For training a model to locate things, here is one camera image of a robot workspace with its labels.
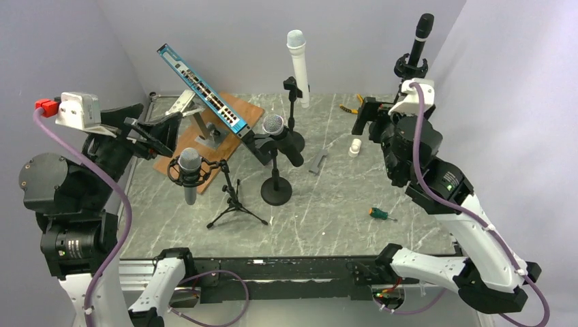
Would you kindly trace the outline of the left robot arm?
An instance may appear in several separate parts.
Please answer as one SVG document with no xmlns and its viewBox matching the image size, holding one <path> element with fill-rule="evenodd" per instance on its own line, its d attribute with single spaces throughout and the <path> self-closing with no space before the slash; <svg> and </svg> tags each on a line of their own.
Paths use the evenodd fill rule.
<svg viewBox="0 0 578 327">
<path fill-rule="evenodd" d="M 128 233 L 118 230 L 119 218 L 105 205 L 118 194 L 130 229 L 132 206 L 119 179 L 135 157 L 171 157 L 183 118 L 173 113 L 141 122 L 142 110 L 135 104 L 101 112 L 81 150 L 69 146 L 70 157 L 42 153 L 19 174 L 23 203 L 42 232 L 41 252 L 79 326 L 163 326 L 175 287 L 189 285 L 196 276 L 188 249 L 165 249 L 141 299 L 128 305 L 121 289 L 119 252 Z"/>
</svg>

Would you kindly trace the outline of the white plastic pipe fitting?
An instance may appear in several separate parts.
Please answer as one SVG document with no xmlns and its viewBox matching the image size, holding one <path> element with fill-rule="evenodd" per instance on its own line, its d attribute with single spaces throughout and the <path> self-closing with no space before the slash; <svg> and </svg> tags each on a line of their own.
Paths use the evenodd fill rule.
<svg viewBox="0 0 578 327">
<path fill-rule="evenodd" d="M 348 155 L 350 157 L 358 157 L 361 151 L 362 141 L 358 138 L 352 140 L 350 147 L 348 149 Z"/>
</svg>

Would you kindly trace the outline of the black handheld microphone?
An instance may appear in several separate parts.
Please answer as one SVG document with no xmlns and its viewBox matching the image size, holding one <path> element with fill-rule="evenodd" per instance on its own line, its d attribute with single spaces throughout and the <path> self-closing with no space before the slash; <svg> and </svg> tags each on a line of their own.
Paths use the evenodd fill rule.
<svg viewBox="0 0 578 327">
<path fill-rule="evenodd" d="M 294 167 L 298 168 L 303 165 L 303 156 L 297 149 L 294 138 L 281 116 L 267 114 L 263 118 L 262 129 L 264 133 L 276 141 L 278 150 L 288 158 Z"/>
</svg>

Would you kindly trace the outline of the white microphone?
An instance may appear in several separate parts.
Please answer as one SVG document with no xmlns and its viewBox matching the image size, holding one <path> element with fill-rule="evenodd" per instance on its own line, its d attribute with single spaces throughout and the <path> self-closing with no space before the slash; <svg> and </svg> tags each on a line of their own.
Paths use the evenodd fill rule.
<svg viewBox="0 0 578 327">
<path fill-rule="evenodd" d="M 294 68 L 294 77 L 296 85 L 301 90 L 301 106 L 303 108 L 309 107 L 309 83 L 307 78 L 307 66 L 305 60 L 306 39 L 303 32 L 294 29 L 287 34 L 286 46 L 292 57 L 292 64 Z"/>
</svg>

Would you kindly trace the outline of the grey condenser microphone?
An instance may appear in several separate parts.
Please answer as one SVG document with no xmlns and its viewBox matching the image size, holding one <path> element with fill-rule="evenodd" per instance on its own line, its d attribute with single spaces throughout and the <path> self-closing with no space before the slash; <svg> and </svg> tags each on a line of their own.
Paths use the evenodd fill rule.
<svg viewBox="0 0 578 327">
<path fill-rule="evenodd" d="M 196 183 L 200 176 L 202 157 L 196 149 L 187 147 L 182 150 L 177 163 L 180 177 L 183 179 L 185 202 L 192 206 L 197 198 Z"/>
</svg>

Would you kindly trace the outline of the black base frame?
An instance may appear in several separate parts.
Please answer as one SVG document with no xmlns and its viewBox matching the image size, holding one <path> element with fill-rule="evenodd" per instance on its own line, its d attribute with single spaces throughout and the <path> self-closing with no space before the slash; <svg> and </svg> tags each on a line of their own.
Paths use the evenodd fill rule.
<svg viewBox="0 0 578 327">
<path fill-rule="evenodd" d="M 191 287 L 202 304 L 229 300 L 348 298 L 371 300 L 416 279 L 398 277 L 373 255 L 194 258 L 177 287 Z"/>
</svg>

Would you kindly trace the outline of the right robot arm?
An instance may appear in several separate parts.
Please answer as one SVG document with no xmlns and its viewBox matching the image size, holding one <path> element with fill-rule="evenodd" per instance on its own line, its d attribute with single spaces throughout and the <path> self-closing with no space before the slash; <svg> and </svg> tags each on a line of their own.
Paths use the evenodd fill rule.
<svg viewBox="0 0 578 327">
<path fill-rule="evenodd" d="M 438 157 L 442 134 L 423 121 L 421 137 L 416 139 L 416 117 L 389 115 L 390 106 L 366 97 L 352 133 L 369 130 L 370 140 L 381 146 L 391 183 L 403 187 L 415 204 L 435 217 L 465 255 L 444 259 L 390 243 L 372 266 L 357 268 L 356 273 L 372 284 L 400 278 L 432 283 L 486 314 L 520 312 L 528 299 L 523 285 L 539 278 L 540 266 L 504 250 L 495 239 L 472 183 L 456 165 Z"/>
</svg>

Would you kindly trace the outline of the black tripod shock-mount stand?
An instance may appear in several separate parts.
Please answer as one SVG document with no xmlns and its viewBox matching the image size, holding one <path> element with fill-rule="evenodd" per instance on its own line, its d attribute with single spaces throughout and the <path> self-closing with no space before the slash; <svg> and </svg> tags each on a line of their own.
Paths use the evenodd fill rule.
<svg viewBox="0 0 578 327">
<path fill-rule="evenodd" d="M 183 179 L 180 177 L 179 166 L 177 163 L 178 158 L 179 158 L 179 156 L 172 159 L 170 161 L 170 163 L 168 164 L 167 177 L 175 185 L 183 187 Z M 224 176 L 226 179 L 226 184 L 223 185 L 222 191 L 224 193 L 228 194 L 228 198 L 227 198 L 228 208 L 225 209 L 224 211 L 222 211 L 216 218 L 214 218 L 214 220 L 209 222 L 207 224 L 206 228 L 208 230 L 210 230 L 223 215 L 225 215 L 226 213 L 231 213 L 231 212 L 235 212 L 235 211 L 247 213 L 247 214 L 251 215 L 252 217 L 255 217 L 263 225 L 269 225 L 269 223 L 267 221 L 259 218 L 259 216 L 255 215 L 253 212 L 249 211 L 241 204 L 241 201 L 239 199 L 239 187 L 241 184 L 241 180 L 237 179 L 236 185 L 233 186 L 232 181 L 230 179 L 230 169 L 228 166 L 228 162 L 225 159 L 221 159 L 219 161 L 209 161 L 209 160 L 205 159 L 204 157 L 202 157 L 200 176 L 199 176 L 198 182 L 196 183 L 197 188 L 201 185 L 204 185 L 209 180 L 209 177 L 211 176 L 211 173 L 214 170 L 221 170 L 224 173 Z"/>
</svg>

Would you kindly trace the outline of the blue network switch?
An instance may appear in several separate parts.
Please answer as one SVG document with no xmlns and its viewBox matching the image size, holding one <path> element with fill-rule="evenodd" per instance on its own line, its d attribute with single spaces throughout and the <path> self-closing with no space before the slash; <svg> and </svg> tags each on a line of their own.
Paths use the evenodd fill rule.
<svg viewBox="0 0 578 327">
<path fill-rule="evenodd" d="M 232 133 L 242 139 L 251 131 L 251 127 L 241 115 L 168 44 L 161 46 L 157 54 Z"/>
</svg>

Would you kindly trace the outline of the yellow pliers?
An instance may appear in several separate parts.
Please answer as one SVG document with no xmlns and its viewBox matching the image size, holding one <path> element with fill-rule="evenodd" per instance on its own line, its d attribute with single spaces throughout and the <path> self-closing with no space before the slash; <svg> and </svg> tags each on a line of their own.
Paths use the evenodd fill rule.
<svg viewBox="0 0 578 327">
<path fill-rule="evenodd" d="M 347 112 L 347 113 L 350 113 L 350 114 L 358 114 L 358 112 L 359 112 L 358 109 L 359 109 L 359 108 L 361 107 L 361 105 L 363 104 L 363 97 L 361 96 L 361 94 L 357 93 L 357 94 L 356 94 L 356 98 L 357 98 L 358 101 L 359 101 L 359 107 L 358 107 L 357 109 L 349 108 L 349 107 L 347 107 L 347 106 L 345 106 L 345 105 L 343 105 L 343 104 L 340 104 L 340 105 L 339 105 L 339 108 L 340 108 L 341 110 L 343 110 L 344 112 Z"/>
</svg>

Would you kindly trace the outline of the grey plastic bracket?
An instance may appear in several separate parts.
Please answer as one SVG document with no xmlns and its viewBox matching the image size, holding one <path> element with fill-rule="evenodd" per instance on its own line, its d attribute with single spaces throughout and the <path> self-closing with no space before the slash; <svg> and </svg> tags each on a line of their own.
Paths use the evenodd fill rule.
<svg viewBox="0 0 578 327">
<path fill-rule="evenodd" d="M 321 149 L 312 160 L 308 171 L 312 174 L 319 174 L 322 160 L 329 154 L 327 149 Z"/>
</svg>

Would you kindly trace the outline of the black stand for white microphone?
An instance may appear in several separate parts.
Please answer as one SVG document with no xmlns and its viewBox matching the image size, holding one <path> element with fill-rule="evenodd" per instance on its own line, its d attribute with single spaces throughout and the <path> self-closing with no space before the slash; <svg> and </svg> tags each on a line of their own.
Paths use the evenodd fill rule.
<svg viewBox="0 0 578 327">
<path fill-rule="evenodd" d="M 293 140 L 295 141 L 294 145 L 299 152 L 302 152 L 305 148 L 305 139 L 302 135 L 294 130 L 295 126 L 295 119 L 294 119 L 294 104 L 297 99 L 302 98 L 302 90 L 298 88 L 296 79 L 293 76 L 289 76 L 286 80 L 283 81 L 284 89 L 289 91 L 288 99 L 290 101 L 290 116 L 288 119 L 288 129 L 290 130 Z"/>
</svg>

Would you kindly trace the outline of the wooden board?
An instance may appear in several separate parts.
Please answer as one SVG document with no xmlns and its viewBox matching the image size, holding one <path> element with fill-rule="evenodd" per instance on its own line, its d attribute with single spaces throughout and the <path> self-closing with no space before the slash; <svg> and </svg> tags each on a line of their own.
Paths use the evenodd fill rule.
<svg viewBox="0 0 578 327">
<path fill-rule="evenodd" d="M 241 115 L 250 127 L 255 127 L 264 114 L 264 110 L 239 97 L 226 92 L 219 94 L 232 108 Z M 177 140 L 175 155 L 179 155 L 185 148 L 191 147 L 208 161 L 229 159 L 243 142 L 231 134 L 225 124 L 209 109 L 186 116 L 181 121 L 184 132 Z"/>
</svg>

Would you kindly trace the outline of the black round-base clip stand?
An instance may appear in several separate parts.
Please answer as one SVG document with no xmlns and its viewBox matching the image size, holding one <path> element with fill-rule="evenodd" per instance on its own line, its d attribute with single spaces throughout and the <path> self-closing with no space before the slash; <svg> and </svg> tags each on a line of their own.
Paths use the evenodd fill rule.
<svg viewBox="0 0 578 327">
<path fill-rule="evenodd" d="M 269 154 L 272 162 L 271 176 L 266 179 L 260 188 L 262 199 L 271 206 L 281 206 L 292 197 L 292 185 L 281 177 L 277 167 L 278 144 L 269 134 L 255 134 L 250 131 L 243 140 L 247 140 L 249 148 L 260 155 Z"/>
</svg>

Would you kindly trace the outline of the green orange screwdriver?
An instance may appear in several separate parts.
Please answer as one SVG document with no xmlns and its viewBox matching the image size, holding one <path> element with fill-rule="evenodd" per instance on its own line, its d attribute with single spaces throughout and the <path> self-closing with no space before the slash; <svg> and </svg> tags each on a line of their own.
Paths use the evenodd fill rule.
<svg viewBox="0 0 578 327">
<path fill-rule="evenodd" d="M 391 221 L 397 222 L 397 219 L 393 218 L 388 212 L 382 211 L 381 209 L 376 208 L 376 207 L 370 208 L 369 216 L 374 218 L 374 219 L 381 219 L 384 221 L 391 220 Z"/>
</svg>

